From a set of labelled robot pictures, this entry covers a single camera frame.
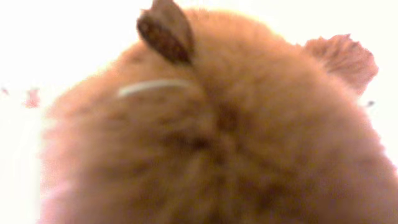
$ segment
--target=brown fur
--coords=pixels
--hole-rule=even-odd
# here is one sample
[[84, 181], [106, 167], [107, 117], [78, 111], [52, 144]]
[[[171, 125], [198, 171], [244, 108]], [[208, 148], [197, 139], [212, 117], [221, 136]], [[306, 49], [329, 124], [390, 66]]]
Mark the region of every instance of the brown fur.
[[319, 60], [329, 75], [343, 79], [358, 95], [364, 93], [379, 71], [373, 54], [359, 42], [354, 42], [349, 34], [336, 35], [328, 40], [322, 37], [309, 40], [304, 51]]
[[[393, 166], [339, 79], [258, 22], [185, 14], [190, 65], [139, 42], [49, 110], [41, 224], [398, 223]], [[116, 98], [160, 78], [193, 86]]]

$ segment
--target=white hair clip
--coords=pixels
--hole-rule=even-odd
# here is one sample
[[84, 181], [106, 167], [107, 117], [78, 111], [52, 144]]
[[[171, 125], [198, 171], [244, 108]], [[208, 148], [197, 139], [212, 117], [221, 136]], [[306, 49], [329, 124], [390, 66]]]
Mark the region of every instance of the white hair clip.
[[118, 93], [118, 97], [124, 97], [140, 91], [150, 90], [153, 88], [163, 87], [188, 87], [192, 86], [189, 81], [181, 79], [163, 79], [163, 80], [151, 80], [145, 82], [135, 83], [124, 88], [121, 88]]

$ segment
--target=teddy bear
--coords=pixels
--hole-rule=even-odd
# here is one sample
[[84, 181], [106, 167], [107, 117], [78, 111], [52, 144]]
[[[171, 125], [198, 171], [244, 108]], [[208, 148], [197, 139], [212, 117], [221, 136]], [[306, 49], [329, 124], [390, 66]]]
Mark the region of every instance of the teddy bear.
[[398, 223], [396, 170], [356, 103], [377, 73], [358, 43], [294, 46], [172, 0], [136, 28], [46, 112], [40, 224]]

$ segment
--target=animal ear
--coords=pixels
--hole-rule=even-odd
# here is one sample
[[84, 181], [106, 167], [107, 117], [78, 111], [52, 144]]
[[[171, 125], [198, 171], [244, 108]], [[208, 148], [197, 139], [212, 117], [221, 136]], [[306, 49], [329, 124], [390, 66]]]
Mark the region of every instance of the animal ear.
[[167, 60], [190, 63], [193, 33], [183, 11], [173, 0], [154, 0], [137, 20], [144, 41]]

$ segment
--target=white background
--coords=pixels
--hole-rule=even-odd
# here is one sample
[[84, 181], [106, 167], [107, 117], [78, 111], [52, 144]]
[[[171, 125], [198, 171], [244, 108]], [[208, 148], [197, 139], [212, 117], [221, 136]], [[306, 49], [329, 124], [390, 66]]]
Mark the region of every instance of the white background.
[[[376, 58], [379, 75], [364, 100], [382, 136], [387, 154], [398, 161], [396, 87], [398, 34], [394, 1], [177, 1], [182, 6], [237, 10], [267, 22], [292, 43], [320, 35], [351, 33]], [[0, 223], [33, 223], [37, 215], [37, 130], [40, 110], [18, 102], [24, 92], [41, 87], [45, 103], [106, 65], [137, 39], [135, 21], [146, 0], [1, 1]]]

